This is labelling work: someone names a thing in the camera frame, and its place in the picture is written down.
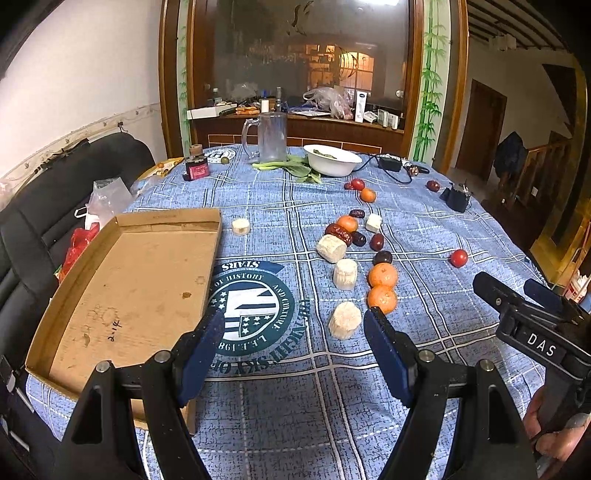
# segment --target clear glass pitcher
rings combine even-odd
[[[251,152],[246,144],[248,129],[258,128],[258,152]],[[258,118],[249,118],[242,127],[242,146],[249,161],[267,162],[287,158],[287,115],[281,112],[261,113]]]

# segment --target white bowl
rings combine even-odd
[[[304,150],[308,153],[310,167],[329,177],[346,177],[362,162],[359,155],[341,148],[329,147],[328,145],[306,145]],[[314,150],[335,158],[318,155],[314,153]]]

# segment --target plaid tablecloth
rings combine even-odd
[[[524,413],[544,371],[495,338],[498,316],[471,285],[484,270],[522,293],[525,280],[539,274],[476,200],[466,213],[453,212],[425,188],[428,179],[447,185],[445,177],[432,172],[400,185],[372,161],[356,174],[378,194],[369,205],[343,189],[351,177],[298,184],[283,170],[253,169],[242,147],[228,148],[236,158],[211,164],[210,177],[185,182],[180,165],[129,208],[222,211],[210,301],[225,312],[226,333],[197,401],[194,437],[212,478],[365,480],[384,467],[407,411],[390,397],[362,327],[345,341],[327,328],[341,301],[365,309],[374,253],[368,246],[348,249],[359,266],[348,292],[333,285],[333,265],[315,250],[326,225],[352,208],[384,220],[385,248],[400,275],[398,308],[388,315],[394,327],[445,360],[493,360]],[[251,221],[249,235],[232,234],[238,217]],[[470,256],[460,269],[447,260],[458,248]],[[61,438],[73,403],[31,377],[27,393]],[[456,410],[450,400],[430,479],[443,474]],[[137,435],[150,478],[161,478],[149,433]]]

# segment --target human hand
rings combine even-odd
[[[536,391],[523,417],[523,424],[529,438],[533,438],[542,430],[538,419],[538,410],[544,401],[544,389],[545,387],[542,386]],[[565,462],[570,454],[573,453],[589,423],[591,423],[591,417],[588,414],[577,413],[570,418],[560,432],[551,432],[542,435],[536,442],[535,449],[542,455],[556,458],[560,462]],[[554,475],[557,469],[560,469],[560,466],[561,464],[557,465],[556,468],[550,469],[552,471],[548,471],[547,475],[544,475],[542,478],[549,478]]]

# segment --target leafy green vegetable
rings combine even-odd
[[[324,157],[324,158],[332,158],[333,160],[337,160],[336,157],[333,157],[332,155],[328,155],[328,153],[322,153],[320,150],[314,149],[314,150],[312,150],[312,152],[314,152],[316,155],[320,155],[321,157]]]
[[[286,161],[270,161],[266,163],[253,163],[252,166],[257,170],[275,170],[283,168],[290,175],[297,177],[298,183],[322,183],[320,174],[310,167],[307,157],[297,155],[288,155]]]

